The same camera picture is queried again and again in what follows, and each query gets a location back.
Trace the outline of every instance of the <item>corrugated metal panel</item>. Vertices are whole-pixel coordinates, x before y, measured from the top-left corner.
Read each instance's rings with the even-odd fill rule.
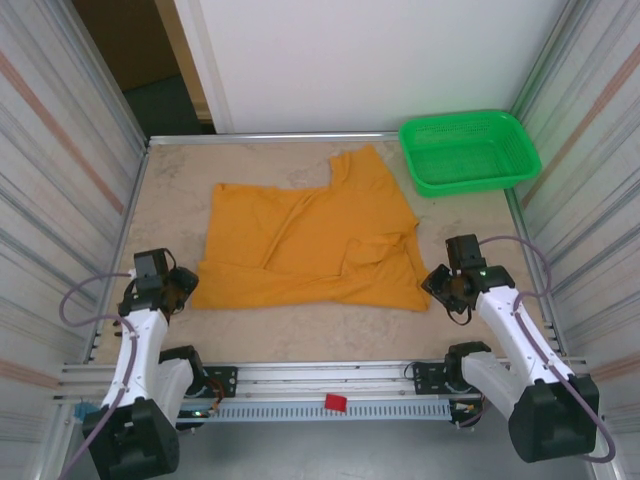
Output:
[[[516,193],[551,261],[565,347],[595,367],[640,478],[640,3],[587,2],[571,29],[520,112],[544,169]]]
[[[67,8],[0,4],[3,479],[18,478],[41,439],[60,364],[80,359],[88,330],[62,325],[57,305],[71,285],[111,268],[145,151]],[[70,314],[93,313],[101,292],[84,289]]]

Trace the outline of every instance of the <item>orange cloth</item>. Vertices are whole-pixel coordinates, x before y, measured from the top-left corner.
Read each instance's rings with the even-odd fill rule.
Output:
[[[372,146],[331,159],[331,185],[218,184],[195,308],[333,300],[423,311],[413,215]]]

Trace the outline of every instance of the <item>black base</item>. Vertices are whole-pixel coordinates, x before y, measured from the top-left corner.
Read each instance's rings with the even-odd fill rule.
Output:
[[[600,394],[589,375],[569,383],[598,413]],[[509,417],[511,442],[527,463],[593,452],[596,425],[561,383],[525,388]]]
[[[90,413],[82,423],[86,438],[107,412]],[[137,399],[117,408],[89,446],[101,480],[142,480],[174,472],[180,461],[176,429],[156,402]]]

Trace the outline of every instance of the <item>cable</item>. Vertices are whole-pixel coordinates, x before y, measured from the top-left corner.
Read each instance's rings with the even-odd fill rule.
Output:
[[[545,274],[547,276],[547,284],[545,285],[544,289],[540,293],[520,292],[518,294],[518,296],[516,297],[515,301],[513,302],[513,314],[514,314],[514,317],[515,317],[515,319],[516,319],[516,321],[518,323],[518,326],[520,327],[520,330],[522,330],[522,333],[524,334],[524,336],[527,337],[527,340],[529,341],[529,343],[531,344],[533,349],[536,351],[538,356],[542,359],[542,361],[546,365],[549,366],[549,370],[555,375],[555,377],[558,379],[558,381],[560,383],[562,383],[562,385],[567,389],[567,391],[576,400],[576,402],[578,402],[578,404],[582,407],[582,409],[585,411],[585,413],[589,416],[591,421],[593,421],[593,423],[596,424],[596,426],[598,427],[598,429],[600,430],[600,432],[602,433],[603,437],[605,438],[605,440],[607,442],[607,447],[609,448],[609,452],[604,457],[592,457],[590,455],[581,455],[580,458],[582,458],[583,460],[586,460],[588,462],[592,462],[592,463],[608,463],[608,462],[610,462],[616,456],[616,445],[615,445],[615,443],[613,441],[613,437],[611,436],[611,433],[607,429],[607,426],[600,419],[600,417],[598,417],[598,414],[596,414],[593,411],[593,409],[584,400],[584,398],[582,398],[582,396],[573,387],[573,385],[571,385],[569,383],[569,381],[567,379],[565,379],[564,376],[562,376],[562,374],[558,371],[558,369],[554,365],[549,363],[549,357],[547,357],[546,353],[542,350],[542,348],[535,341],[535,339],[533,338],[533,335],[531,335],[531,332],[529,331],[529,329],[525,325],[524,320],[522,320],[522,316],[518,312],[518,308],[520,307],[520,304],[522,303],[522,300],[525,297],[542,298],[542,297],[544,297],[545,295],[547,295],[551,291],[551,266],[549,265],[549,262],[547,261],[546,257],[542,253],[542,251],[540,251],[540,249],[538,247],[536,247],[533,243],[531,243],[528,240],[525,240],[523,238],[517,237],[515,235],[498,235],[498,236],[495,236],[495,237],[486,238],[486,239],[482,240],[481,242],[478,242],[478,245],[483,245],[485,243],[493,242],[493,241],[496,241],[496,240],[514,240],[516,242],[520,242],[521,244],[526,245],[527,247],[529,247],[538,256],[538,258],[540,258],[540,261],[542,262]]]
[[[60,320],[62,320],[62,323],[64,323],[69,327],[82,327],[84,325],[89,325],[90,323],[99,322],[100,320],[116,320],[120,322],[122,325],[124,325],[127,328],[127,330],[129,330],[129,332],[135,333],[135,328],[133,327],[131,322],[129,322],[129,320],[127,320],[126,318],[122,318],[119,315],[107,313],[104,315],[97,315],[95,317],[87,318],[86,320],[81,320],[79,322],[72,322],[66,317],[64,313],[64,307],[67,301],[69,300],[69,298],[71,297],[71,295],[76,293],[78,290],[84,287],[87,283],[91,283],[96,280],[102,280],[105,278],[113,278],[113,277],[129,278],[130,275],[128,273],[104,273],[104,274],[96,275],[95,277],[88,278],[87,280],[84,280],[78,283],[73,288],[71,288],[71,290],[69,290],[64,295],[64,297],[62,297],[62,300],[60,301],[60,305],[58,307],[58,315],[60,316]],[[82,456],[82,454],[87,451],[87,449],[89,448],[89,445],[91,445],[91,442],[95,440],[95,438],[98,436],[100,431],[104,428],[104,426],[109,421],[113,413],[118,408],[118,405],[122,401],[122,397],[124,397],[124,394],[127,390],[127,386],[129,384],[129,379],[131,378],[131,373],[133,371],[133,364],[135,362],[136,353],[138,351],[138,337],[134,334],[134,335],[130,335],[129,338],[131,339],[131,355],[129,356],[127,368],[125,369],[124,377],[122,379],[123,387],[120,390],[118,390],[118,393],[116,394],[116,398],[113,400],[113,402],[109,406],[109,409],[105,412],[105,414],[102,416],[102,418],[100,419],[98,424],[95,426],[95,428],[91,431],[91,433],[87,436],[87,438],[85,438],[84,442],[82,442],[82,445],[80,445],[80,448],[78,448],[78,450],[73,455],[71,460],[69,460],[67,465],[65,465],[64,469],[62,470],[62,473],[60,473],[60,476],[58,477],[58,480],[63,480],[67,477],[67,475],[69,475],[69,472],[71,471],[71,469],[76,465],[76,463],[78,463],[78,460],[80,460],[80,457]]]
[[[173,253],[171,253],[171,250],[169,250],[168,248],[163,248],[162,250],[171,257],[171,260],[173,260],[172,270],[174,270],[178,266],[178,264],[176,263],[176,257],[173,256]]]
[[[406,366],[406,367],[404,367],[404,372],[402,372],[402,376],[403,376],[405,379],[407,379],[407,380],[411,380],[411,381],[415,381],[415,380],[417,380],[417,379],[416,379],[416,377],[412,377],[412,378],[407,377],[407,370],[409,370],[409,368],[413,367],[416,363],[417,363],[417,362],[411,362],[411,363],[407,364],[407,366]]]
[[[476,420],[479,420],[479,419],[480,419],[480,417],[481,417],[482,415],[484,415],[484,412],[489,408],[489,405],[491,405],[491,404],[490,404],[489,402],[487,402],[486,400],[487,400],[487,397],[485,397],[485,396],[483,395],[483,396],[482,396],[482,398],[481,398],[481,400],[480,400],[480,401],[482,402],[482,405],[481,405],[481,407],[482,407],[482,408],[480,409],[480,411],[479,411],[478,413],[476,413],[476,414],[475,414],[473,417],[471,417],[470,419],[465,420],[464,422],[460,422],[460,423],[458,423],[458,424],[457,424],[457,427],[458,427],[458,428],[466,427],[467,425],[472,424],[472,423],[473,423],[473,422],[475,422]]]
[[[213,391],[213,393],[216,393],[216,390],[218,390],[218,398],[216,399],[214,404],[211,406],[211,409],[213,411],[216,411],[218,410],[218,406],[220,405],[220,402],[224,400],[224,387],[222,386],[222,383],[217,378],[209,378],[207,381],[207,384],[209,388]]]
[[[455,323],[456,325],[460,325],[461,327],[464,327],[465,325],[469,325],[469,323],[471,322],[471,316],[473,314],[471,313],[471,307],[467,307],[467,319],[464,322],[459,322],[455,318],[453,318],[453,315],[451,315],[451,310],[449,309],[447,309],[447,315],[449,316],[449,318],[453,323]]]

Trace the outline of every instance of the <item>doorway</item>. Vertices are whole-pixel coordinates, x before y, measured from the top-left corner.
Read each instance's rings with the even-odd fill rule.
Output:
[[[215,133],[173,0],[73,0],[145,136]]]

